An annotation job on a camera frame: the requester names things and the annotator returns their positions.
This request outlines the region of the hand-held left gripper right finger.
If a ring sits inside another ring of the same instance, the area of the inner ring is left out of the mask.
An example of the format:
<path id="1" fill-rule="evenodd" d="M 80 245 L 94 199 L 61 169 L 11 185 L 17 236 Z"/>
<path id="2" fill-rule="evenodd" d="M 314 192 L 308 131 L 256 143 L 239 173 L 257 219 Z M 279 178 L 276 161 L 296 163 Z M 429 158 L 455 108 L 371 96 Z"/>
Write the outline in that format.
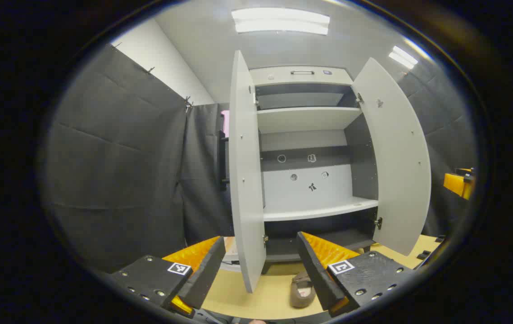
<path id="1" fill-rule="evenodd" d="M 415 273 L 379 252 L 359 254 L 306 232 L 297 233 L 296 243 L 322 309 L 331 317 L 390 295 Z"/>

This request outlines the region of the grey shoe cabinet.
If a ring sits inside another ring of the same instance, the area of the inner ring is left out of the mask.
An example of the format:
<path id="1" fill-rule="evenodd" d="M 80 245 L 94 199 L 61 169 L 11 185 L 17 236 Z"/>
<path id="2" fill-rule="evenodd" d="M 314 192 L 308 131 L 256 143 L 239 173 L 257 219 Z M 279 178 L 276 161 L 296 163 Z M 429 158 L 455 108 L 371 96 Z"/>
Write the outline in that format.
<path id="1" fill-rule="evenodd" d="M 361 96 L 344 67 L 251 68 L 258 105 L 266 273 L 299 261 L 300 230 L 369 250 L 377 164 Z"/>

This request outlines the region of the grey cabinet door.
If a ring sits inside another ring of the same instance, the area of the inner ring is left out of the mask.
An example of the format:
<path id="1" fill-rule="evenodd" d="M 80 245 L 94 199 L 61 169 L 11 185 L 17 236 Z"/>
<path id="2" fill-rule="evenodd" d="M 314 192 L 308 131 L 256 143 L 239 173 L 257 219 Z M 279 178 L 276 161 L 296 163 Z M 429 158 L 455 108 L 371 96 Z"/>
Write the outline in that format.
<path id="1" fill-rule="evenodd" d="M 245 289 L 254 293 L 266 259 L 263 182 L 255 85 L 239 50 L 233 57 L 229 113 L 234 238 Z"/>
<path id="2" fill-rule="evenodd" d="M 376 59 L 366 61 L 352 88 L 361 98 L 376 160 L 381 225 L 373 240 L 407 256 L 431 203 L 427 140 L 409 99 Z"/>

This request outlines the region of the large ceiling light panel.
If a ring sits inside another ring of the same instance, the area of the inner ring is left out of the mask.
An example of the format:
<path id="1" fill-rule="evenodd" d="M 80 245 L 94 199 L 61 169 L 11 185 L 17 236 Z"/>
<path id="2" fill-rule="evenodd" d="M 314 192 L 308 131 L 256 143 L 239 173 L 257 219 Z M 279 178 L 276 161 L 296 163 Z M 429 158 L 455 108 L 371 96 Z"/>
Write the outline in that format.
<path id="1" fill-rule="evenodd" d="M 231 11 L 238 33 L 287 31 L 326 36 L 331 18 L 324 14 L 290 8 L 246 8 Z"/>

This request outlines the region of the white orange cover book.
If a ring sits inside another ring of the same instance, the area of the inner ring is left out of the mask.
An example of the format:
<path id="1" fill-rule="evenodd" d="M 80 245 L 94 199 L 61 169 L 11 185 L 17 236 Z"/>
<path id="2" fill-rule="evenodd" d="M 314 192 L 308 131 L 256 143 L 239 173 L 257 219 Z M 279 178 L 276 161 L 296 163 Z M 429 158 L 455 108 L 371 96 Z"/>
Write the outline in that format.
<path id="1" fill-rule="evenodd" d="M 236 239 L 234 237 L 223 237 L 225 242 L 225 256 L 223 262 L 239 261 L 238 250 L 236 248 Z"/>

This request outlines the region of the black backdrop cloth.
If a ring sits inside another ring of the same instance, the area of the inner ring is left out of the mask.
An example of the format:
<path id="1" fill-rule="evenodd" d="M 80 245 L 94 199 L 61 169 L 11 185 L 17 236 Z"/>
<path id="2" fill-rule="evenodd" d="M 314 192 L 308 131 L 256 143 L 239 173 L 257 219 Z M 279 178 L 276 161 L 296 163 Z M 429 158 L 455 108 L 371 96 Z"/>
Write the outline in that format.
<path id="1" fill-rule="evenodd" d="M 421 233 L 458 218 L 444 174 L 475 167 L 468 101 L 443 66 L 425 60 L 396 81 L 431 160 L 431 203 Z M 108 47 L 75 77 L 46 138 L 43 181 L 57 228 L 79 258 L 112 272 L 215 236 L 235 237 L 230 184 L 218 184 L 218 134 L 229 138 L 230 100 L 193 105 Z"/>

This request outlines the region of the brown fuzzy shoe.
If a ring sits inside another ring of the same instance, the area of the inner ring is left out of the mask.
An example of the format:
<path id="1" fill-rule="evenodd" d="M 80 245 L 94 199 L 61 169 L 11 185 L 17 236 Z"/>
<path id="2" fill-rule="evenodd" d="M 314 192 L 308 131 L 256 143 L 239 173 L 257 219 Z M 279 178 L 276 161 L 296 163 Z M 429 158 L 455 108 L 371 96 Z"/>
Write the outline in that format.
<path id="1" fill-rule="evenodd" d="M 291 280 L 291 307 L 305 308 L 314 301 L 316 292 L 306 271 L 295 275 Z"/>

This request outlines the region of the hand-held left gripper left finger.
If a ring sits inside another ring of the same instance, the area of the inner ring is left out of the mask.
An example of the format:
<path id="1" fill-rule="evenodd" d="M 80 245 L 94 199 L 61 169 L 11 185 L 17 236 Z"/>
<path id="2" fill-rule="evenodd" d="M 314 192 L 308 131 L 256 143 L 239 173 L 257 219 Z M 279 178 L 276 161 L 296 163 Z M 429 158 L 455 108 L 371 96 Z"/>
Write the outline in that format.
<path id="1" fill-rule="evenodd" d="M 192 318 L 201 309 L 226 253 L 215 236 L 168 256 L 143 256 L 110 274 L 110 281 L 157 308 Z"/>

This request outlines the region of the small ceiling light panel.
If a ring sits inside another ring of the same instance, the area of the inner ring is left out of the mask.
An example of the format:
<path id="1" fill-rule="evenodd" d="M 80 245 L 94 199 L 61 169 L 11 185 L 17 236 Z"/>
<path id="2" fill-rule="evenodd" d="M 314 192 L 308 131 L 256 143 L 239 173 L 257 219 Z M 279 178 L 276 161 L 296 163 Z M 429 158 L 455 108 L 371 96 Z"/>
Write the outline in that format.
<path id="1" fill-rule="evenodd" d="M 395 62 L 398 62 L 405 68 L 408 68 L 409 70 L 418 64 L 418 61 L 413 56 L 409 55 L 405 50 L 399 48 L 398 46 L 393 47 L 388 57 Z"/>

